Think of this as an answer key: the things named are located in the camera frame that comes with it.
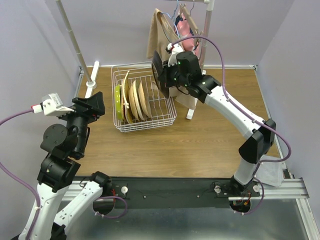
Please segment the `black rimmed striped plate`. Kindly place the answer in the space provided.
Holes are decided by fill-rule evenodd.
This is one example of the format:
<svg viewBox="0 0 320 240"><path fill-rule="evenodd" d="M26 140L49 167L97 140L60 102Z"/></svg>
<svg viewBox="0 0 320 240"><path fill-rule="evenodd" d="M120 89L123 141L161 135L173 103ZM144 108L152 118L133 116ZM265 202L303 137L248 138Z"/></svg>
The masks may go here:
<svg viewBox="0 0 320 240"><path fill-rule="evenodd" d="M162 59L156 50L153 52L151 68L158 90L160 90L165 98L169 98L170 92L166 86L166 73L164 72Z"/></svg>

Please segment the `green polka dot plate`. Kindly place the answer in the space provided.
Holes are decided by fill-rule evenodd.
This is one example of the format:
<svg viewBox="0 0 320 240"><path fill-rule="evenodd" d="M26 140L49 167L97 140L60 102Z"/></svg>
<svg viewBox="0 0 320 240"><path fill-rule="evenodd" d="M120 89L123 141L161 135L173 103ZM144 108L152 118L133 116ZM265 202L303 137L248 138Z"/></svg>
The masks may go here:
<svg viewBox="0 0 320 240"><path fill-rule="evenodd" d="M119 121L123 120L122 117L122 98L121 98L121 85L118 84L114 88L114 107L115 107L115 115Z"/></svg>

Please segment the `orange woven bamboo tray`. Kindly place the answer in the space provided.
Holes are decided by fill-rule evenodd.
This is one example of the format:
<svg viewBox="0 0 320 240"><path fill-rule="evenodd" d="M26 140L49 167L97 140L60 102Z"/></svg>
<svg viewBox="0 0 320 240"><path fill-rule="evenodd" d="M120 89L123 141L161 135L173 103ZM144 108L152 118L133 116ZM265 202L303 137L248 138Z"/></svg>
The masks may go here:
<svg viewBox="0 0 320 240"><path fill-rule="evenodd" d="M126 119L126 104L125 104L125 87L124 85L122 84L121 85L121 115L122 115L122 119L124 122L127 121Z"/></svg>

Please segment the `green yellow woven mat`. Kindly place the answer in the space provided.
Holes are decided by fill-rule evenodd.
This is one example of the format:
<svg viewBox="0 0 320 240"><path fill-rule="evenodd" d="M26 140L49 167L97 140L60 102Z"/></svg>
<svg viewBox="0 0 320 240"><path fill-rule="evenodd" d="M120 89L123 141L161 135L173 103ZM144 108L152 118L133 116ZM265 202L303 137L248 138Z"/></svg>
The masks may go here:
<svg viewBox="0 0 320 240"><path fill-rule="evenodd" d="M128 76L129 76L130 71L128 70L126 72L126 75L124 79L122 80L122 85L124 86L124 102L125 102L125 117L126 117L126 122L128 124L133 123L133 114L130 108L130 101L129 101L129 81L128 81Z"/></svg>

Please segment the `bird pattern plate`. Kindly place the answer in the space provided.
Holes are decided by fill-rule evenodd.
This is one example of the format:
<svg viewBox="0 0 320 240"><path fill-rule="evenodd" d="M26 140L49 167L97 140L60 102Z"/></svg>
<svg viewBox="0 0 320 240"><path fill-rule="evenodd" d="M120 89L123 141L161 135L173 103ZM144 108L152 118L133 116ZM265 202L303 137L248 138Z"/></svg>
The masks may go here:
<svg viewBox="0 0 320 240"><path fill-rule="evenodd" d="M150 102L149 102L149 96L147 93L147 89L146 86L143 84L143 82L140 82L140 86L139 86L139 96L140 96L140 101L142 104L142 109L145 113L145 115L148 118L152 117L152 111L151 111L151 106L150 106Z"/></svg>
<svg viewBox="0 0 320 240"><path fill-rule="evenodd" d="M132 82L132 84L129 88L129 104L130 104L130 109L131 109L133 116L135 117L135 119L137 121L140 121L140 116L138 114L138 110L137 110L136 103L135 103L135 97L134 97L134 84L135 84L135 81Z"/></svg>

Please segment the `white leaf pattern plate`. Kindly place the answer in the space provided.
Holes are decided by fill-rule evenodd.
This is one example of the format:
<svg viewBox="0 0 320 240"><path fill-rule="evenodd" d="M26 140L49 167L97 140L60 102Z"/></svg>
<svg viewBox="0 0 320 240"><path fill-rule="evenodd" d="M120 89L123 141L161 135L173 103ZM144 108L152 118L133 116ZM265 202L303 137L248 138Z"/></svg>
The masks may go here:
<svg viewBox="0 0 320 240"><path fill-rule="evenodd" d="M138 115L139 115L140 120L141 121L145 121L146 120L146 114L143 111L141 98L140 98L140 94L139 94L140 83L141 83L140 80L136 80L135 81L135 93L136 93L136 100L137 100L136 108L138 110Z"/></svg>

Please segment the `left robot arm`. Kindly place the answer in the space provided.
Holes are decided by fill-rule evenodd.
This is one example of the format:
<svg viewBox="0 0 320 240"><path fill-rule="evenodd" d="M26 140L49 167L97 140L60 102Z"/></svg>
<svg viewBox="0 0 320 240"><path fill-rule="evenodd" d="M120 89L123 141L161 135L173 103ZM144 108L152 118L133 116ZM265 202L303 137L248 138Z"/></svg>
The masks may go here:
<svg viewBox="0 0 320 240"><path fill-rule="evenodd" d="M72 106L63 105L57 93L42 98L40 104L32 106L33 113L44 113L66 121L66 125L50 125L43 134L41 149L47 152L37 176L37 189L28 221L16 240L65 240L67 234L82 213L101 197L111 191L110 177L95 172L87 186L62 210L59 206L72 185L80 168L78 160L85 156L90 123L105 114L103 93L88 98L75 97Z"/></svg>

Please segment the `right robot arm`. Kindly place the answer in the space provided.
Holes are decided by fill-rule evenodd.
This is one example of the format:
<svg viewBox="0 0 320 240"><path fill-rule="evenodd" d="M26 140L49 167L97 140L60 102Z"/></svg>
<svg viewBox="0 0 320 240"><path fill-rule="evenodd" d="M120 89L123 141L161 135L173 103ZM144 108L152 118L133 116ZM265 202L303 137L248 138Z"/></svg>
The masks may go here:
<svg viewBox="0 0 320 240"><path fill-rule="evenodd" d="M192 52L182 51L175 54L174 58L176 63L170 64L167 60L162 61L157 51L153 53L153 77L161 93L168 98L170 88L175 87L180 93L198 99L222 114L245 138L238 149L240 165L229 184L230 191L241 196L247 192L258 162L273 145L276 123L272 119L258 118L231 95L224 93L217 79L203 74Z"/></svg>

